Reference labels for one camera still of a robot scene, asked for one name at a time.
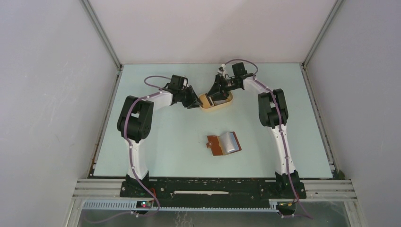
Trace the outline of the beige oval tray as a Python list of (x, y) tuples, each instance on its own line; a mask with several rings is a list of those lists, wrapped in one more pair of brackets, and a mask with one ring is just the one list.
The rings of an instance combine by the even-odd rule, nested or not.
[[(230, 91), (228, 93), (228, 99), (232, 99), (233, 100), (233, 98), (234, 98), (234, 96), (233, 96), (232, 92)], [(231, 101), (230, 103), (226, 103), (226, 104), (222, 104), (222, 105), (214, 105), (214, 101), (212, 100), (212, 98), (208, 97), (208, 99), (213, 105), (210, 108), (206, 108), (206, 109), (203, 108), (203, 107), (200, 107), (200, 109), (202, 111), (204, 111), (204, 112), (212, 112), (212, 111), (215, 111), (215, 110), (218, 110), (218, 109), (222, 109), (224, 107), (227, 107), (227, 106), (231, 105), (231, 103), (232, 103), (232, 101)]]

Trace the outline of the gold credit card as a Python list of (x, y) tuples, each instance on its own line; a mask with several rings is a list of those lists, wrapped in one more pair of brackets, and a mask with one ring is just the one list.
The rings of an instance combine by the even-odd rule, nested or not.
[(205, 94), (202, 94), (199, 96), (199, 99), (202, 102), (202, 107), (203, 108), (210, 108), (213, 104), (209, 101), (208, 97)]

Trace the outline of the silver VIP credit card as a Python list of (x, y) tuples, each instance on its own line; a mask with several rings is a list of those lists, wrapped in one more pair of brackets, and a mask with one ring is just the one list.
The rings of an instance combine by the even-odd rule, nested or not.
[(231, 101), (232, 101), (232, 99), (216, 100), (216, 101), (214, 101), (214, 105), (222, 105), (222, 104), (230, 103)]

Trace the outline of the brown leather card holder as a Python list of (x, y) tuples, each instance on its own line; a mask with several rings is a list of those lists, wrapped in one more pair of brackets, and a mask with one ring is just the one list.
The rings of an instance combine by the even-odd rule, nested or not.
[(220, 136), (208, 135), (206, 146), (213, 156), (226, 156), (242, 150), (234, 131), (225, 132)]

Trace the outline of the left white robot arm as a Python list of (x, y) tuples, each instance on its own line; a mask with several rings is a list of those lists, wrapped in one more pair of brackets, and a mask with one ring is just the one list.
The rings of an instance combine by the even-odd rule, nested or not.
[(146, 77), (144, 83), (155, 87), (157, 92), (142, 97), (127, 96), (117, 121), (117, 130), (128, 148), (130, 169), (127, 175), (136, 179), (131, 191), (138, 197), (144, 197), (149, 192), (149, 183), (143, 180), (148, 175), (143, 143), (150, 134), (154, 111), (176, 103), (187, 109), (202, 106), (186, 77), (154, 75)]

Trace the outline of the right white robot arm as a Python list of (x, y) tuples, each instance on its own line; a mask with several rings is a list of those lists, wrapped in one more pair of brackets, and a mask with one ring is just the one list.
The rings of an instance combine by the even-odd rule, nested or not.
[(223, 107), (230, 99), (230, 93), (236, 89), (253, 92), (258, 97), (259, 121), (270, 129), (273, 141), (277, 147), (278, 167), (276, 169), (275, 192), (279, 197), (286, 198), (294, 191), (293, 183), (299, 175), (292, 161), (287, 138), (288, 108), (282, 89), (272, 90), (260, 82), (256, 73), (245, 69), (244, 60), (234, 59), (233, 76), (229, 76), (226, 65), (217, 70), (214, 83), (210, 90), (200, 96), (203, 109)]

